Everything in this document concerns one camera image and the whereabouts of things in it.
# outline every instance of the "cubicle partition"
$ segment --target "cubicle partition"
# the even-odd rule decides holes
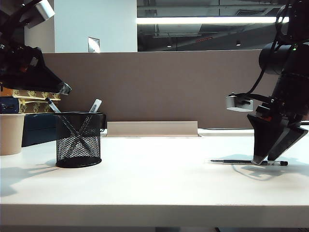
[[[194,120],[199,128],[247,128],[246,113],[226,110],[225,97],[252,87],[260,73],[259,53],[57,53],[44,58],[73,89],[62,97],[62,111],[87,111],[99,98],[108,121]],[[277,79],[266,74],[256,93],[270,95]]]

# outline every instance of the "white desk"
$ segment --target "white desk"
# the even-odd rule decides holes
[[[309,136],[288,167],[209,164],[251,159],[252,133],[102,138],[102,163],[55,167],[56,143],[0,158],[1,224],[309,227]]]

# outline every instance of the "mesh cup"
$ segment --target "mesh cup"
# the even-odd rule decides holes
[[[57,162],[62,168],[80,168],[100,163],[100,126],[103,113],[57,113]]]

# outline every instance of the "paper cup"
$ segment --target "paper cup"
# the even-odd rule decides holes
[[[21,151],[24,114],[0,115],[0,155],[12,155]]]

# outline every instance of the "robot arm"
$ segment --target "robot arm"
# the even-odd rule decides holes
[[[54,14],[47,0],[33,0],[0,26],[0,83],[4,87],[70,93],[71,87],[46,67],[39,48],[25,46],[12,39],[17,27],[27,25],[31,28]]]
[[[267,156],[269,161],[278,158],[308,133],[300,128],[301,119],[309,112],[309,1],[288,1],[277,15],[277,34],[260,54],[260,77],[247,93],[231,94],[226,98],[227,109],[250,111],[252,99],[262,101],[256,114],[248,114],[254,128],[253,162],[260,164]],[[289,16],[287,34],[281,31],[280,18]],[[270,97],[252,94],[264,72],[279,74]]]

